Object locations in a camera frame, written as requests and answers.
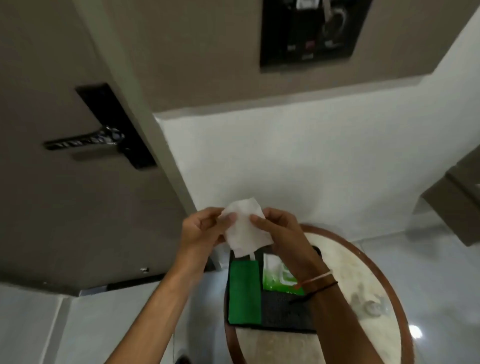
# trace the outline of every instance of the brown rim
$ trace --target brown rim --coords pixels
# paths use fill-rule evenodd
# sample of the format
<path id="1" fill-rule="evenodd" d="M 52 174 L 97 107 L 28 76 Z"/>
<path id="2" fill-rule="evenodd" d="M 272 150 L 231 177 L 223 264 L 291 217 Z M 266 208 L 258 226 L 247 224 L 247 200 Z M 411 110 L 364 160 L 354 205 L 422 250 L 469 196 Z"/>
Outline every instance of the brown rim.
<path id="1" fill-rule="evenodd" d="M 364 252 L 362 252 L 359 248 L 357 248 L 356 246 L 354 246 L 352 243 L 345 240 L 341 236 L 338 236 L 337 234 L 331 231 L 317 228 L 315 226 L 302 224 L 301 227 L 304 232 L 321 235 L 343 245 L 348 250 L 350 250 L 353 254 L 355 254 L 363 263 L 365 263 L 365 265 L 370 269 L 370 271 L 372 271 L 372 273 L 375 275 L 375 277 L 378 279 L 380 284 L 385 289 L 385 292 L 387 293 L 388 298 L 392 303 L 393 311 L 395 312 L 396 320 L 398 322 L 398 328 L 400 329 L 400 343 L 401 343 L 400 363 L 413 364 L 415 361 L 415 355 L 413 352 L 412 336 L 410 335 L 410 330 L 408 328 L 407 316 L 403 311 L 400 300 L 398 299 L 392 285 L 390 284 L 388 279 L 385 277 L 385 275 L 382 273 L 382 271 L 377 267 L 377 265 L 370 258 L 368 258 L 365 255 Z M 225 309 L 227 305 L 226 297 L 227 296 L 225 295 L 224 312 L 226 312 Z M 232 362 L 234 364 L 245 364 L 246 361 L 243 356 L 243 353 L 241 352 L 240 343 L 237 337 L 237 331 L 233 326 L 228 324 L 228 320 L 225 316 L 224 316 L 224 321 L 225 321 L 225 335 L 227 337 L 227 346 L 228 346 L 228 351 L 230 352 L 230 356 L 232 358 Z"/>

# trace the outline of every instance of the person's right hand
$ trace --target person's right hand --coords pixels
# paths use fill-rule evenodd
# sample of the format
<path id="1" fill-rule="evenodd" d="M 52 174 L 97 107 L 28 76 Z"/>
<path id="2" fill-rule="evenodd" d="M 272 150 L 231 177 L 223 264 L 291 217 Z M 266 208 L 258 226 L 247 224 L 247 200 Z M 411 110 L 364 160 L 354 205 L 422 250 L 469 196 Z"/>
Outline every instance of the person's right hand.
<path id="1" fill-rule="evenodd" d="M 262 211 L 265 218 L 250 215 L 250 221 L 272 235 L 274 252 L 299 282 L 328 272 L 327 265 L 310 245 L 294 215 L 270 207 Z"/>

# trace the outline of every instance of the white label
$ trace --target white label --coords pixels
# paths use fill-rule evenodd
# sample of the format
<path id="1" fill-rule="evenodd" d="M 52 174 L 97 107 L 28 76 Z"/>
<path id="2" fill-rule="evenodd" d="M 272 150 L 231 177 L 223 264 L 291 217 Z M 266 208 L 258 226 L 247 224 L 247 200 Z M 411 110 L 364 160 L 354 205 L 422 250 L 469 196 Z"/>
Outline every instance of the white label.
<path id="1" fill-rule="evenodd" d="M 318 4 L 320 4 L 320 0 L 297 0 L 297 9 L 318 9 Z"/>

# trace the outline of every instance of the person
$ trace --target person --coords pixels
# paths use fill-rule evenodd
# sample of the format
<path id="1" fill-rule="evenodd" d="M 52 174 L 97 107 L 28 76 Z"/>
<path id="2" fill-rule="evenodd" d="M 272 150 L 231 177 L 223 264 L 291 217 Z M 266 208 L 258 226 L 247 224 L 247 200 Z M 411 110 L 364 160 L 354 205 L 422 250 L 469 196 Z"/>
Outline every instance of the person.
<path id="1" fill-rule="evenodd" d="M 223 241 L 236 215 L 218 219 L 222 208 L 209 207 L 183 221 L 180 247 L 168 271 L 106 364 L 158 364 L 175 330 L 190 292 L 200 281 L 213 247 Z M 273 250 L 298 282 L 329 271 L 314 251 L 294 215 L 266 208 L 253 225 L 272 235 Z M 326 364 L 381 364 L 382 359 L 361 328 L 332 275 L 306 283 L 308 305 Z"/>

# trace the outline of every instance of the bracelet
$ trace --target bracelet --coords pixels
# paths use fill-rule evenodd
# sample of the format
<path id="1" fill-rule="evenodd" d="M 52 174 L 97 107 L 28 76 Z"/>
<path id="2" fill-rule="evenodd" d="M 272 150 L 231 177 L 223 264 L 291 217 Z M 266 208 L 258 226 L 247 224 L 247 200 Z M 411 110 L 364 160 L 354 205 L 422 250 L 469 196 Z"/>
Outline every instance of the bracelet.
<path id="1" fill-rule="evenodd" d="M 331 283 L 331 284 L 329 284 L 329 285 L 327 285 L 327 286 L 325 286 L 325 287 L 322 287 L 322 288 L 320 288 L 320 289 L 318 289 L 318 290 L 316 290 L 316 291 L 310 292 L 310 293 L 308 293 L 308 294 L 306 294 L 306 295 L 304 295 L 304 296 L 302 296 L 302 297 L 300 297 L 300 298 L 295 298 L 294 300 L 291 300 L 291 301 L 289 302 L 289 304 L 297 303 L 297 302 L 307 302 L 309 299 L 311 299 L 311 298 L 312 298 L 314 295 L 316 295 L 317 293 L 323 292 L 323 291 L 325 291 L 325 290 L 329 289 L 330 287 L 333 287 L 333 286 L 335 286 L 335 285 L 337 285 L 337 284 L 338 284 L 338 282 L 335 281 L 335 282 L 333 282 L 333 283 Z"/>
<path id="2" fill-rule="evenodd" d="M 300 288 L 301 286 L 303 286 L 304 284 L 307 284 L 307 283 L 310 283 L 310 282 L 313 282 L 314 280 L 317 280 L 317 279 L 320 279 L 320 278 L 324 278 L 326 276 L 329 276 L 330 274 L 332 274 L 332 271 L 329 270 L 328 272 L 324 273 L 324 274 L 321 274 L 319 275 L 318 277 L 315 277 L 315 278 L 311 278 L 311 279 L 307 279 L 303 282 L 298 282 L 295 286 L 293 286 L 293 288 L 295 288 L 296 290 L 298 288 Z"/>

